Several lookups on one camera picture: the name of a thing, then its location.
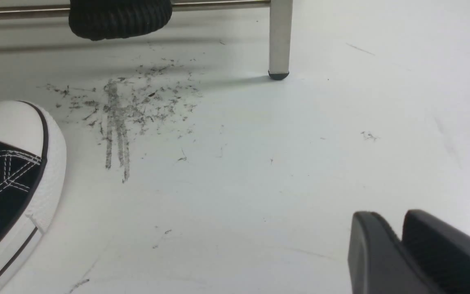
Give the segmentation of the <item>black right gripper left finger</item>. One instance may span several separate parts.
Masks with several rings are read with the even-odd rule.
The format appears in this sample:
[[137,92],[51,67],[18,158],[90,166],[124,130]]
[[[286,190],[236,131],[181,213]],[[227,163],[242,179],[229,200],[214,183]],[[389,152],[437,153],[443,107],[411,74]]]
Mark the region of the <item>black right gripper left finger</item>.
[[444,294],[375,212],[352,216],[348,268],[353,294]]

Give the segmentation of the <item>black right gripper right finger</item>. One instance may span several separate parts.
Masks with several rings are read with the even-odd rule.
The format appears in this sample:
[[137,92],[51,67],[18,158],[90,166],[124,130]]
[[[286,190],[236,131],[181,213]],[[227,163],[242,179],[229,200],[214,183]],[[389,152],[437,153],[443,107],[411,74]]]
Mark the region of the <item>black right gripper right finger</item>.
[[423,210],[409,210],[402,243],[446,294],[470,294],[470,236]]

